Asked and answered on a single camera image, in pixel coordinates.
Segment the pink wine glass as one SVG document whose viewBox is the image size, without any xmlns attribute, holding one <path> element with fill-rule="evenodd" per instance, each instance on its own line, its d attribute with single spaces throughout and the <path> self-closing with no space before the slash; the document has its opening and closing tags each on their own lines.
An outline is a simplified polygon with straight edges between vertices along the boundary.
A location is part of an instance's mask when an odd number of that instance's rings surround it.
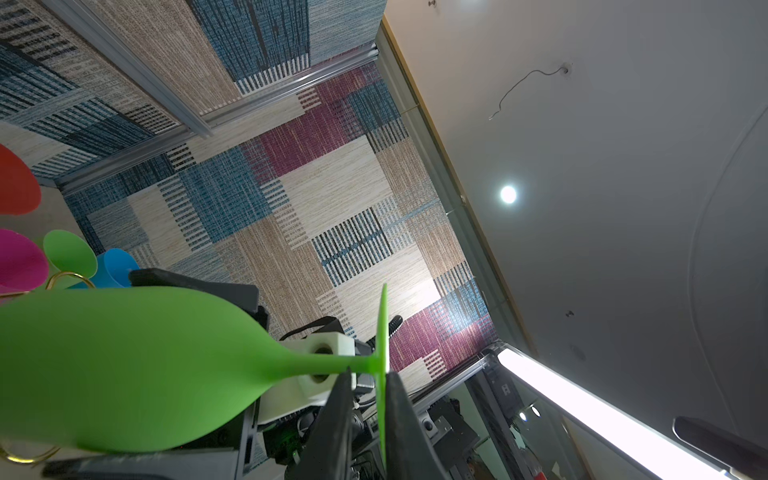
<svg viewBox="0 0 768 480">
<path fill-rule="evenodd" d="M 1 293 L 34 290 L 49 277 L 48 259 L 30 239 L 11 230 L 1 230 Z"/>
</svg>

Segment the green wine glass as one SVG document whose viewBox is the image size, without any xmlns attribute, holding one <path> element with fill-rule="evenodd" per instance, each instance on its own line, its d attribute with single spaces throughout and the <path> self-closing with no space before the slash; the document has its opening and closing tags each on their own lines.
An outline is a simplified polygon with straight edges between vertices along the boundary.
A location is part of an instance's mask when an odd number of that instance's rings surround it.
<svg viewBox="0 0 768 480">
<path fill-rule="evenodd" d="M 88 287 L 93 273 L 76 273 L 74 266 L 78 254 L 94 253 L 85 240 L 66 230 L 52 230 L 40 240 L 40 246 L 49 262 L 49 276 L 54 277 L 53 289 Z"/>
<path fill-rule="evenodd" d="M 301 353 L 214 295 L 178 287 L 46 290 L 1 307 L 1 435 L 96 452 L 178 447 L 272 383 L 374 374 L 385 392 L 388 310 L 375 354 Z"/>
</svg>

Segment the blue front wine glass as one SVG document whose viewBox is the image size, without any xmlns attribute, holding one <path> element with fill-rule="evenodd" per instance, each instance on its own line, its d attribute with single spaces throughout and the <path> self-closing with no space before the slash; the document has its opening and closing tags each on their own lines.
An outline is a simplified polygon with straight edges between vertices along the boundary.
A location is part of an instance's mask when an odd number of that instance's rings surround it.
<svg viewBox="0 0 768 480">
<path fill-rule="evenodd" d="M 129 288 L 129 273 L 139 265 L 126 251 L 112 248 L 96 256 L 94 253 L 78 254 L 74 260 L 75 272 L 89 278 L 95 288 Z"/>
</svg>

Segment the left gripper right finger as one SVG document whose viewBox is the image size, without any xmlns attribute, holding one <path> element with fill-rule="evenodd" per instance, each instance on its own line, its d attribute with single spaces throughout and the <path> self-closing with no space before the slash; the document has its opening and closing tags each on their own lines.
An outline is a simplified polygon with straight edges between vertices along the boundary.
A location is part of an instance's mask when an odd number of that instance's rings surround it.
<svg viewBox="0 0 768 480">
<path fill-rule="evenodd" d="M 387 479 L 448 479 L 396 372 L 385 377 L 383 460 Z"/>
</svg>

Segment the green front wine glass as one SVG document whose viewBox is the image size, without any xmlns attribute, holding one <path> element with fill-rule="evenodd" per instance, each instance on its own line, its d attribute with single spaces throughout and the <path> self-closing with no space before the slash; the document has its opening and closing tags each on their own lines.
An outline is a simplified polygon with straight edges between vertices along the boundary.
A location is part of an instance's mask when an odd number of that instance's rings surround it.
<svg viewBox="0 0 768 480">
<path fill-rule="evenodd" d="M 40 240 L 40 246 L 49 262 L 49 276 L 54 277 L 53 289 L 88 287 L 93 273 L 76 273 L 74 266 L 78 254 L 94 253 L 85 240 L 66 230 L 52 230 Z"/>
</svg>

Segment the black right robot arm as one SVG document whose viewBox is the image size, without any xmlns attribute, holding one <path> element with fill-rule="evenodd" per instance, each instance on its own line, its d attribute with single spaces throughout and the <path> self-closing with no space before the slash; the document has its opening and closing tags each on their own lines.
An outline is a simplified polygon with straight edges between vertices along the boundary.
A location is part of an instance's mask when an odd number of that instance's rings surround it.
<svg viewBox="0 0 768 480">
<path fill-rule="evenodd" d="M 265 332 L 279 324 L 271 320 L 267 307 L 260 303 L 259 289 L 250 284 L 203 281 L 159 268 L 103 265 L 91 281 L 98 288 L 179 287 L 208 293 L 224 299 L 250 316 Z M 376 353 L 379 329 L 371 322 L 357 332 L 342 309 L 328 308 L 323 317 L 301 327 L 275 335 L 275 341 L 301 353 L 351 355 L 367 357 Z M 333 376 L 294 376 L 276 381 L 253 404 L 246 416 L 253 423 L 244 428 L 247 447 L 241 452 L 245 462 L 242 471 L 262 472 L 255 450 L 256 434 L 263 434 L 264 454 L 285 468 L 284 477 L 295 479 L 313 423 L 319 416 L 331 392 Z M 350 412 L 350 446 L 358 448 L 372 438 L 371 428 L 363 421 L 363 411 L 376 406 L 382 397 L 373 395 L 378 378 L 374 374 L 352 376 L 353 410 Z"/>
</svg>

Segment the long ceiling light strip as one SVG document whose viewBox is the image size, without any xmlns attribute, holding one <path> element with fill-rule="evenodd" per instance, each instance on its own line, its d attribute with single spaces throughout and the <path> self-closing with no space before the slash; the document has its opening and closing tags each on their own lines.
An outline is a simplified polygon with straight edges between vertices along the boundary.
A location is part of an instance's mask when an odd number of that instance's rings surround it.
<svg viewBox="0 0 768 480">
<path fill-rule="evenodd" d="M 609 447 L 658 479 L 731 479 L 727 470 L 568 380 L 522 351 L 507 347 L 500 364 Z"/>
</svg>

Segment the round ceiling light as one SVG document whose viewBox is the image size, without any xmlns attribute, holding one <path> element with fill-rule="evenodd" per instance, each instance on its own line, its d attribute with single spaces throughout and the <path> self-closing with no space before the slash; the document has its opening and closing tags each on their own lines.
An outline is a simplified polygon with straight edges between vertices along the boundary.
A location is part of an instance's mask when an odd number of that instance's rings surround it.
<svg viewBox="0 0 768 480">
<path fill-rule="evenodd" d="M 499 192 L 501 201 L 506 205 L 514 204 L 517 200 L 517 190 L 511 185 L 505 185 Z"/>
</svg>

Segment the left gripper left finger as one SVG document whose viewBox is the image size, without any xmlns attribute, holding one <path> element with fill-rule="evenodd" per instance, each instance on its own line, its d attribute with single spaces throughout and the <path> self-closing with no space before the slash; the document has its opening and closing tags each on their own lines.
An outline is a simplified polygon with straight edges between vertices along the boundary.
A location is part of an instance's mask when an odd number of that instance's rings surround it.
<svg viewBox="0 0 768 480">
<path fill-rule="evenodd" d="M 330 396 L 314 422 L 298 463 L 287 479 L 349 479 L 352 445 L 352 374 L 338 375 Z"/>
</svg>

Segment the green back wine glass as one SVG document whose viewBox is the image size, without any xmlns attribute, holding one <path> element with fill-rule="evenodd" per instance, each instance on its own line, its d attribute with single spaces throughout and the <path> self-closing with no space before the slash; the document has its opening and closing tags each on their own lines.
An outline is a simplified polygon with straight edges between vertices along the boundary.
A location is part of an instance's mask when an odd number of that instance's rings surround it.
<svg viewBox="0 0 768 480">
<path fill-rule="evenodd" d="M 46 290 L 1 307 L 1 435 L 96 452 L 178 447 L 272 383 L 374 374 L 385 392 L 388 310 L 375 354 L 301 353 L 214 295 L 178 287 Z"/>
</svg>

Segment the red wine glass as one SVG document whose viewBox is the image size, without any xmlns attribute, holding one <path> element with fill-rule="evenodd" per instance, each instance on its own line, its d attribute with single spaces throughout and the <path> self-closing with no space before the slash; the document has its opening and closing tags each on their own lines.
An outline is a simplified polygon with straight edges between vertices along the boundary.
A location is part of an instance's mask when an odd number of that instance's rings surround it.
<svg viewBox="0 0 768 480">
<path fill-rule="evenodd" d="M 1 214 L 24 215 L 38 208 L 41 187 L 29 167 L 10 149 L 1 146 Z"/>
</svg>

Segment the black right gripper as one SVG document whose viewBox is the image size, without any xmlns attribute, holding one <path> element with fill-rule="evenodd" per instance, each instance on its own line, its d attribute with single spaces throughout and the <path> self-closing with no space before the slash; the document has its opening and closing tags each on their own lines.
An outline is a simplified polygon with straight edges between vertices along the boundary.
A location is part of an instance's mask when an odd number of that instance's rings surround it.
<svg viewBox="0 0 768 480">
<path fill-rule="evenodd" d="M 159 268 L 133 270 L 128 279 L 133 287 L 179 287 L 211 294 L 236 305 L 260 326 L 273 326 L 269 311 L 259 305 L 259 289 L 254 285 L 198 280 Z M 318 325 L 303 326 L 291 335 L 308 334 L 311 329 L 317 330 Z M 246 413 L 174 451 L 52 461 L 41 475 L 44 479 L 235 479 L 243 424 L 246 433 L 252 424 L 245 419 Z"/>
</svg>

